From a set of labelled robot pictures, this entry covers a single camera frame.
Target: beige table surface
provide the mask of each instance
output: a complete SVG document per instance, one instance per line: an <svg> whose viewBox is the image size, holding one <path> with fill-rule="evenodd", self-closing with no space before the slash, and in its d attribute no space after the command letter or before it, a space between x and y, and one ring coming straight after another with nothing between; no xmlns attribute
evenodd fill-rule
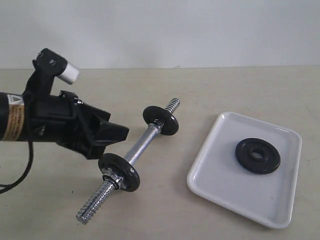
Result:
<svg viewBox="0 0 320 240"><path fill-rule="evenodd" d="M21 93L30 70L0 70L0 91ZM180 130L157 137L137 161L140 188L115 192L87 225L75 215L101 184L97 160L36 143L29 176L0 195L0 239L4 240L311 240L320 239L320 67L82 70L77 93L128 126L126 141L107 152L124 155L146 124L142 111L172 97ZM232 111L280 125L302 137L292 221L268 229L195 194L187 173L218 114ZM13 182L28 160L26 143L0 144L0 183Z"/></svg>

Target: yellow label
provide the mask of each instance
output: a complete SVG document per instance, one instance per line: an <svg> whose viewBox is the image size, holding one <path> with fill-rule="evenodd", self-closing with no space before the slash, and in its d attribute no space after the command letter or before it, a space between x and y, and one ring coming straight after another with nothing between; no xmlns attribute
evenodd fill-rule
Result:
<svg viewBox="0 0 320 240"><path fill-rule="evenodd" d="M8 94L9 116L3 141L16 141L24 127L25 103L20 95Z"/></svg>

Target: dumbbell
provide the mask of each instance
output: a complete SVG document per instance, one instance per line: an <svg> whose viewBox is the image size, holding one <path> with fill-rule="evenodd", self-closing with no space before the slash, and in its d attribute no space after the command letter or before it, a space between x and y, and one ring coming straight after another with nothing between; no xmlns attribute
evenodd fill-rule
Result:
<svg viewBox="0 0 320 240"><path fill-rule="evenodd" d="M173 113L179 105L180 100L173 98L165 108L148 106L143 111L148 128L125 157L105 153L98 160L103 183L77 213L80 223L87 224L113 190L134 192L138 189L140 177L133 164L158 134L170 136L178 131L179 124Z"/></svg>

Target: white tray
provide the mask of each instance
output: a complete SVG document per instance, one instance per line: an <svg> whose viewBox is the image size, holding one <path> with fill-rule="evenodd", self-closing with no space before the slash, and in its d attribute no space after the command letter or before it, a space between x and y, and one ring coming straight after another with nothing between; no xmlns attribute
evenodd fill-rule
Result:
<svg viewBox="0 0 320 240"><path fill-rule="evenodd" d="M259 175L243 168L235 156L238 142L259 138L279 152L279 168ZM187 176L197 195L269 228L289 225L302 147L290 129L233 112L219 115Z"/></svg>

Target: black cable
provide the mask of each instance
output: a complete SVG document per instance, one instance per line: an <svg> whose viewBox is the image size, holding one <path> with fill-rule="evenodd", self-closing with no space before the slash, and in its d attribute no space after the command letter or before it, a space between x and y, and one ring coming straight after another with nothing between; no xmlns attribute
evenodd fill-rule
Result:
<svg viewBox="0 0 320 240"><path fill-rule="evenodd" d="M26 95L30 95L30 99L25 99ZM23 174L21 175L21 177L19 177L18 180L16 180L15 182L11 183L11 184L0 184L0 187L4 187L2 189L0 189L0 194L3 194L11 189L13 189L14 187L16 187L17 185L19 185L28 175L28 173L30 172L30 169L32 167L32 163L34 161L34 142L33 142L33 136L32 136L32 130L31 130L31 125L30 125L30 116L29 116L29 106L31 104L31 102L34 100L33 95L29 92L24 92L23 95L23 100L25 101L25 112L24 112L24 120L25 120L25 127L26 127L26 132L28 135L28 146L29 146L29 160L28 163L26 165L26 168L23 172Z"/></svg>

